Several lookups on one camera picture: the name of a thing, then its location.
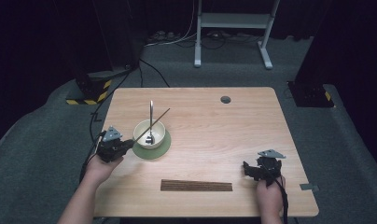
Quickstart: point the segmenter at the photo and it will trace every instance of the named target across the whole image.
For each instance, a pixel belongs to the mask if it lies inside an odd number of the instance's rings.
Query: gray carpet
[[[208,48],[220,45],[209,40],[203,43]],[[294,80],[310,44],[311,40],[271,39],[267,49],[273,70],[265,70],[255,42],[202,49],[201,68],[193,67],[194,48],[177,45],[147,47],[142,59],[162,72],[171,87],[274,88],[309,181],[319,187],[314,193],[319,215],[292,217],[289,222],[377,223],[377,165],[357,134],[338,91],[325,85],[336,104],[333,108],[302,108],[296,107],[287,87],[286,82]],[[144,87],[166,87],[155,70],[144,63],[141,68]],[[122,79],[113,79],[111,88]],[[45,105],[18,120],[1,140],[0,224],[55,223],[77,187],[81,164],[91,147],[91,112],[97,105],[67,105],[64,99],[72,85],[73,80],[55,90]],[[133,87],[141,87],[138,69],[120,86]],[[109,104],[110,99],[100,108],[98,119],[105,118]],[[94,122],[91,131],[97,134],[102,126],[103,121]],[[229,223],[250,221],[237,218]],[[106,223],[118,222],[110,218]]]

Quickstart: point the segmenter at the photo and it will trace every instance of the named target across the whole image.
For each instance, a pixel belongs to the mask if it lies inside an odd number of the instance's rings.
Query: brown slatted mat
[[[232,191],[232,183],[162,179],[161,190]]]

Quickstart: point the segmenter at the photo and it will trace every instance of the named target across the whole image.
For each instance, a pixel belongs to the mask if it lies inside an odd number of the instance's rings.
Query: chopstick
[[[232,183],[162,179],[161,190],[232,191]]]
[[[133,143],[136,143],[141,137],[143,137],[143,135],[145,135],[145,133],[147,133],[147,131],[150,130],[150,128],[153,127],[154,124],[156,124],[170,109],[171,108],[168,108],[165,112],[163,112],[163,114],[158,119],[156,119],[156,121],[154,121],[153,124],[151,124],[141,135],[139,135],[138,138],[133,140]]]

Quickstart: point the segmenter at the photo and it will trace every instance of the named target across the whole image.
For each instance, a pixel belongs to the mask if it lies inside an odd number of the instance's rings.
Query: hand
[[[283,176],[276,178],[276,180],[285,187],[286,181]],[[266,181],[260,180],[256,188],[256,195],[258,198],[261,223],[281,223],[279,212],[282,210],[283,201],[278,184],[273,182],[267,187]]]
[[[113,170],[124,160],[123,157],[111,162],[104,162],[98,155],[90,159],[86,174],[84,174],[83,181],[90,182],[94,187],[98,188],[110,177]]]

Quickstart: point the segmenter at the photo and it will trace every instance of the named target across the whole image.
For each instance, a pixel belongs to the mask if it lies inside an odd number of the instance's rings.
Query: person's left hand
[[[99,187],[110,177],[113,170],[124,160],[123,157],[111,162],[104,162],[98,155],[95,155],[88,163],[85,181],[91,182],[94,187]]]

